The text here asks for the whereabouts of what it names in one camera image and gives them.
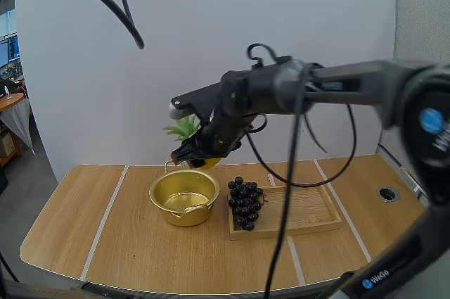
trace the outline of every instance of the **cardboard box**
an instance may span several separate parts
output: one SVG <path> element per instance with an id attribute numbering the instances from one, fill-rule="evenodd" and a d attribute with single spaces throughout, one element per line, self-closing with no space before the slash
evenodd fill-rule
<path id="1" fill-rule="evenodd" d="M 0 136 L 0 156 L 9 156 L 15 149 L 13 138 L 9 132 Z"/>

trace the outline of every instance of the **white wall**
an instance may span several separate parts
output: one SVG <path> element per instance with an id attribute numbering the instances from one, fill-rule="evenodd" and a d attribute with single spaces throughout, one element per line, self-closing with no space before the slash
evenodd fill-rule
<path id="1" fill-rule="evenodd" d="M 146 48 L 98 0 L 16 0 L 22 65 L 56 177 L 80 163 L 162 165 L 177 146 L 162 128 L 171 97 L 249 68 L 248 44 L 339 65 L 391 58 L 394 0 L 129 0 Z M 358 154 L 375 152 L 380 125 L 355 108 Z M 344 106 L 311 112 L 330 156 L 348 155 Z M 290 117 L 271 116 L 255 142 L 287 158 Z M 303 136 L 299 159 L 326 155 Z M 245 142 L 226 163 L 255 163 Z"/>

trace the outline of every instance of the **grape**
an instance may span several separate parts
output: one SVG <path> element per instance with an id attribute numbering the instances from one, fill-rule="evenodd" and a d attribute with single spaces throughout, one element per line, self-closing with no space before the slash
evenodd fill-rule
<path id="1" fill-rule="evenodd" d="M 245 220 L 244 217 L 236 217 L 236 225 L 238 225 L 239 227 L 243 227 L 246 224 L 247 221 Z"/>
<path id="2" fill-rule="evenodd" d="M 239 196 L 239 191 L 236 189 L 230 190 L 231 197 L 237 198 Z"/>
<path id="3" fill-rule="evenodd" d="M 256 202 L 255 202 L 255 210 L 256 210 L 256 211 L 260 211 L 261 208 L 262 208 L 261 202 L 260 202 L 260 201 L 256 201 Z"/>
<path id="4" fill-rule="evenodd" d="M 255 225 L 253 223 L 247 223 L 244 226 L 244 229 L 247 230 L 247 231 L 252 231 L 254 228 L 255 228 Z"/>
<path id="5" fill-rule="evenodd" d="M 254 222 L 259 218 L 258 212 L 250 213 L 247 217 L 247 221 Z"/>
<path id="6" fill-rule="evenodd" d="M 232 208 L 235 208 L 238 205 L 238 200 L 236 198 L 230 198 L 228 201 L 228 205 L 230 205 Z"/>
<path id="7" fill-rule="evenodd" d="M 248 183 L 247 189 L 250 192 L 255 192 L 256 189 L 258 189 L 258 185 L 256 183 L 254 183 L 254 182 Z"/>
<path id="8" fill-rule="evenodd" d="M 250 194 L 250 199 L 252 201 L 256 201 L 257 198 L 258 198 L 258 194 L 256 192 L 253 192 L 253 193 Z"/>
<path id="9" fill-rule="evenodd" d="M 248 191 L 247 190 L 243 189 L 243 190 L 240 191 L 240 197 L 241 198 L 245 198 L 247 196 L 248 196 Z"/>
<path id="10" fill-rule="evenodd" d="M 250 209 L 247 208 L 246 206 L 244 206 L 241 210 L 240 210 L 240 214 L 243 217 L 247 217 L 250 214 Z"/>

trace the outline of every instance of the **pot handle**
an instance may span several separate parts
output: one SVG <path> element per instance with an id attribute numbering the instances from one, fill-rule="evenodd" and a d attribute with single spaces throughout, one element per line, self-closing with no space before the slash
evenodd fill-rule
<path id="1" fill-rule="evenodd" d="M 167 174 L 167 172 L 169 171 L 169 164 L 173 163 L 172 160 L 168 160 L 166 162 L 166 164 L 164 164 L 164 173 Z"/>
<path id="2" fill-rule="evenodd" d="M 170 163 L 173 163 L 174 161 L 173 160 L 168 160 L 167 162 L 166 162 L 166 164 L 164 164 L 164 173 L 165 174 L 167 174 L 168 172 L 169 172 L 169 164 Z"/>
<path id="3" fill-rule="evenodd" d="M 198 210 L 208 211 L 209 209 L 205 204 L 200 204 L 200 205 L 196 205 L 196 206 L 189 206 L 186 209 L 184 209 L 183 212 L 180 214 L 179 213 L 172 213 L 172 214 L 178 218 L 183 218 L 188 213 L 198 211 Z"/>

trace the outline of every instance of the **wooden table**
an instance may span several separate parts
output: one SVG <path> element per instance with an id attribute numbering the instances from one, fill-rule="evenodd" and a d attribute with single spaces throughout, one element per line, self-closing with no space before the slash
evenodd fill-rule
<path id="1" fill-rule="evenodd" d="M 295 180 L 323 180 L 344 162 L 299 162 Z M 271 167 L 285 174 L 285 163 Z M 163 167 L 76 166 L 38 216 L 20 256 L 57 274 L 119 288 L 158 293 L 262 291 L 275 239 L 229 240 L 226 183 L 240 175 L 270 185 L 268 174 L 260 165 L 220 165 L 208 172 L 221 184 L 211 218 L 196 227 L 179 228 L 162 222 L 148 197 Z M 398 189 L 401 199 L 383 202 L 376 194 L 383 186 Z M 301 291 L 360 268 L 424 211 L 378 155 L 355 158 L 327 187 L 345 224 L 287 237 L 273 289 Z"/>
<path id="2" fill-rule="evenodd" d="M 11 108 L 12 106 L 15 106 L 17 103 L 23 100 L 23 96 L 24 95 L 22 93 L 16 93 L 0 98 L 0 111 L 4 111 L 8 108 Z"/>

